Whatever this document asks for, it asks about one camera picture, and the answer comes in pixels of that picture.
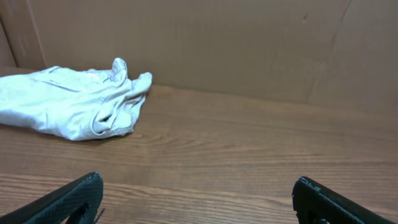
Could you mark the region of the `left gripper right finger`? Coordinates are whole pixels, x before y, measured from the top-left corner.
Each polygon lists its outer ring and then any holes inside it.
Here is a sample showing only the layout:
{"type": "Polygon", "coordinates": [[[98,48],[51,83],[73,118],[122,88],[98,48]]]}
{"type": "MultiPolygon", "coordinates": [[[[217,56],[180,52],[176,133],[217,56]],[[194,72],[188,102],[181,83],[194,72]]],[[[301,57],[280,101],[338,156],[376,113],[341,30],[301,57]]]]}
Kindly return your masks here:
{"type": "Polygon", "coordinates": [[[394,224],[306,176],[296,181],[292,203],[300,224],[394,224]]]}

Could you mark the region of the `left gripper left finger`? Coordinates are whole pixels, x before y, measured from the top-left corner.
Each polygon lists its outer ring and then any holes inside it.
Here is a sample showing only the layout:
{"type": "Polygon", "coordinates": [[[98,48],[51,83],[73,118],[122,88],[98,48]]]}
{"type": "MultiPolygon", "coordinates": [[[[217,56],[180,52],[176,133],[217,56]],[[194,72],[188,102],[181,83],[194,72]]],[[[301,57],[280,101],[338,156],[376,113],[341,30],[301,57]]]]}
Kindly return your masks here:
{"type": "Polygon", "coordinates": [[[1,217],[10,224],[96,224],[104,210],[98,210],[104,185],[99,173],[79,179],[1,217]]]}

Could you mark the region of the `beige khaki shorts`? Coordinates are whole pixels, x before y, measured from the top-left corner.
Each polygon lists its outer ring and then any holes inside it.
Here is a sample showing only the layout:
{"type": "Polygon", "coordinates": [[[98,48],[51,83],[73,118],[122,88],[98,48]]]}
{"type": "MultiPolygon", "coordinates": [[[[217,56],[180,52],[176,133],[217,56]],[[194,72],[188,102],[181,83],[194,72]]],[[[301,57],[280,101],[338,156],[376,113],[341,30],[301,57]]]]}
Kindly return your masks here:
{"type": "Polygon", "coordinates": [[[125,61],[109,70],[54,66],[1,78],[1,123],[31,128],[71,141],[132,133],[152,74],[128,77],[125,61]]]}

